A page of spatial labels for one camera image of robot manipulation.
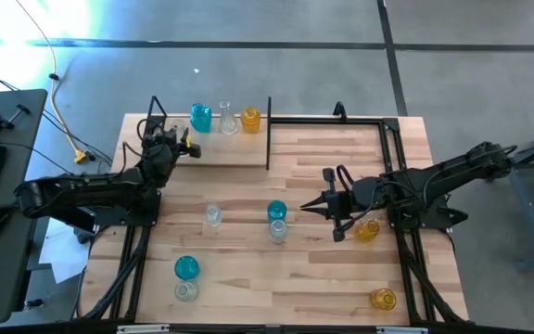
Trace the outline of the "clear twisted conical glass vase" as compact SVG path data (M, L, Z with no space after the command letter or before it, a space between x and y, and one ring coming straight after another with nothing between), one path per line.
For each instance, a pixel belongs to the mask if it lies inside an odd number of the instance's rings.
M237 119L235 114L230 109L230 102L223 100L220 102L221 118L220 128L224 134L232 135L237 131Z

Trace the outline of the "large teal glass vase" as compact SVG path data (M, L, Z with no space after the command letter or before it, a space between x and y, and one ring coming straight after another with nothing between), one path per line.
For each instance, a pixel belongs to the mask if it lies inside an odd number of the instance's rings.
M200 266L198 261L190 255L180 257L174 265L174 273L182 280L192 280L198 277Z

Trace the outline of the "silver metal bracket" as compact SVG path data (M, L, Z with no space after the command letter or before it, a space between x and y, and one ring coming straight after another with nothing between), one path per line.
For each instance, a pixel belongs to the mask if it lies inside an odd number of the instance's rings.
M427 328L383 326L375 328L376 334L429 334Z
M116 334L166 334L169 332L169 325L145 324L118 326Z

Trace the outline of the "yellow ribbed glass bottle vase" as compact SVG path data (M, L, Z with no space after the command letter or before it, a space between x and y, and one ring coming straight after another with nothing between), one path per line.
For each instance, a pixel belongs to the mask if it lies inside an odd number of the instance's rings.
M379 233L379 222L368 220L360 222L354 230L354 239L361 243L373 241Z

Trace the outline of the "black aluminium table frame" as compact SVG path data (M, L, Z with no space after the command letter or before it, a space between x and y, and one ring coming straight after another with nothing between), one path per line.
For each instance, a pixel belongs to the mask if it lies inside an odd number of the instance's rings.
M422 119L275 115L271 167L266 170L267 121L228 150L223 166L181 165L162 192L141 271L127 281L110 310L140 323L368 326L439 319L416 280L405 281L397 237L384 212L375 212L378 236L368 243L332 238L332 226L300 206L317 197L322 171L343 164L355 177L376 176L431 162ZM287 235L272 242L267 207L287 206ZM206 222L209 203L222 222ZM180 302L176 261L200 266L199 294ZM370 293L392 289L396 306L375 308Z

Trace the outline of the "small teal glass vase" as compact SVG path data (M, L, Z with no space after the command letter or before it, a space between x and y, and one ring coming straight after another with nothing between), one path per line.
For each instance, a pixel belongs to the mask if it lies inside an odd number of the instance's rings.
M287 206L282 200L273 200L267 207L269 222L286 219Z

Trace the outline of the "dark grey desk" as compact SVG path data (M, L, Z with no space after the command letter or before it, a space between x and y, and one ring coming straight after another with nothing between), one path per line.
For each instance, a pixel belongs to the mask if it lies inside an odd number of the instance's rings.
M24 289L35 221L14 206L14 190L25 179L46 98L44 89L0 92L0 118L13 125L0 130L0 147L5 149L0 156L0 208L9 209L0 226L0 323L19 309Z

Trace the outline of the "white paper sheet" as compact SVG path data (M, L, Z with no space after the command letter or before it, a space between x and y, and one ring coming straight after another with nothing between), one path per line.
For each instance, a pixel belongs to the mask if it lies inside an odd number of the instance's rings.
M41 248L39 264L50 264L57 284L82 272L88 262L91 243L81 243L72 227L50 218Z

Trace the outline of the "teal square textured glass vase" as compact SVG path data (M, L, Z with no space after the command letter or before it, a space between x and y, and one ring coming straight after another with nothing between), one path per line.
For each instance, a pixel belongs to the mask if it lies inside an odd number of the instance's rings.
M209 133L211 131L212 110L210 107L201 103L195 103L191 107L190 122L191 125L200 133Z

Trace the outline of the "black vertical frame post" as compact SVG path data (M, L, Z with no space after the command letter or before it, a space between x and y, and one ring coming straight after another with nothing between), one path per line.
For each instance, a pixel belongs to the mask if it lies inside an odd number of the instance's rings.
M266 170L269 171L271 167L271 141L272 141L272 97L271 96L268 96L266 121L267 121Z

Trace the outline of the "yellow diamond textured glass vase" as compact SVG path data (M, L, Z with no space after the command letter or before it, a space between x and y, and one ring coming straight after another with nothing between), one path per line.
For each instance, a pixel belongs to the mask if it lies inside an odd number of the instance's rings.
M261 126L261 113L254 107L246 107L240 115L243 131L248 134L256 134Z

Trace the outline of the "clear ribbed glass bottle vase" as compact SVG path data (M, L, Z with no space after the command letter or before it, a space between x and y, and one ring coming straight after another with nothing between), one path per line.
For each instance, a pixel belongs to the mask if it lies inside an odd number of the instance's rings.
M273 220L269 224L269 234L273 243L281 244L287 235L287 224L283 220Z

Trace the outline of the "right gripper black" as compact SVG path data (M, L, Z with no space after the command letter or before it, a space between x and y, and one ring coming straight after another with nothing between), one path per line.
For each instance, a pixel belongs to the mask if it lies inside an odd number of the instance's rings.
M383 179L366 177L355 181L350 190L335 190L335 172L332 168L323 169L327 190L322 197L301 205L304 212L316 213L334 221L333 240L340 242L345 239L346 232L370 210L375 208L380 197L376 193L383 186ZM320 204L326 208L308 208Z

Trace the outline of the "clear round glass vase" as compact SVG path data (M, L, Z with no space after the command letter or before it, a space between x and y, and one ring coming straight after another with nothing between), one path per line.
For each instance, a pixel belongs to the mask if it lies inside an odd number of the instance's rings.
M175 298L180 302L194 302L198 294L198 285L193 280L181 280L174 289Z

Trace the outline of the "clear ribbed square glass vase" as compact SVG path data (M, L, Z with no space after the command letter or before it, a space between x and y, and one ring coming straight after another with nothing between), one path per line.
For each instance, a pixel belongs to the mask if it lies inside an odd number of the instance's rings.
M206 222L208 225L217 227L222 222L223 213L216 203L209 203L206 210Z

